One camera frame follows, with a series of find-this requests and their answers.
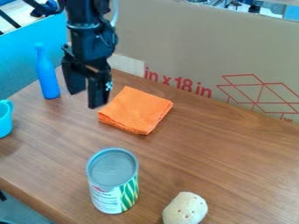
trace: tin can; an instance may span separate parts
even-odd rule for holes
[[[87,162],[87,178],[94,206],[105,214],[120,214],[138,199],[136,156],[129,150],[108,148],[91,156]]]

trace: can lid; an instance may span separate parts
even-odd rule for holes
[[[138,172],[136,156],[128,150],[110,148],[95,153],[87,162],[88,179],[102,190],[130,181]]]

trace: metal can rim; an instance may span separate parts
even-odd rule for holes
[[[127,184],[127,183],[128,183],[128,182],[129,182],[135,175],[138,174],[139,163],[138,163],[138,159],[137,159],[136,155],[135,155],[132,151],[130,151],[130,150],[126,150],[126,149],[122,149],[122,148],[109,147],[109,148],[104,148],[104,149],[102,149],[102,150],[99,150],[99,151],[95,152],[95,153],[93,154],[93,156],[91,156],[91,157],[87,160],[87,165],[86,165],[86,173],[87,173],[88,181],[90,181],[90,182],[91,182],[93,185],[95,185],[95,186],[103,186],[103,185],[99,185],[99,184],[97,184],[97,183],[92,179],[92,177],[91,177],[91,169],[90,169],[91,164],[92,164],[94,161],[96,161],[96,159],[99,158],[99,157],[101,156],[101,154],[103,154],[103,153],[105,153],[105,152],[108,152],[108,151],[121,151],[121,152],[125,152],[125,153],[129,154],[129,155],[133,158],[133,160],[134,160],[134,162],[135,162],[135,170],[134,170],[133,175],[132,175],[126,182],[123,182],[123,183],[121,183],[121,184],[119,184],[119,185],[115,185],[115,186],[113,186],[113,187],[110,189],[110,191],[112,191],[112,190],[115,189],[116,187],[123,186],[123,185]]]

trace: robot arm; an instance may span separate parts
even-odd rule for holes
[[[94,109],[107,103],[112,88],[111,67],[107,59],[118,43],[114,28],[118,18],[117,0],[114,0],[111,22],[103,17],[110,12],[109,0],[58,0],[58,10],[34,0],[24,1],[45,14],[58,14],[66,8],[67,28],[72,40],[72,45],[62,47],[65,52],[62,69],[67,89],[71,95],[77,94],[86,89],[87,80],[88,107]]]

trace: blue wall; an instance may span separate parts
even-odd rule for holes
[[[65,13],[0,36],[0,100],[6,99],[37,79],[34,44],[44,42],[49,58],[57,67],[66,42]]]

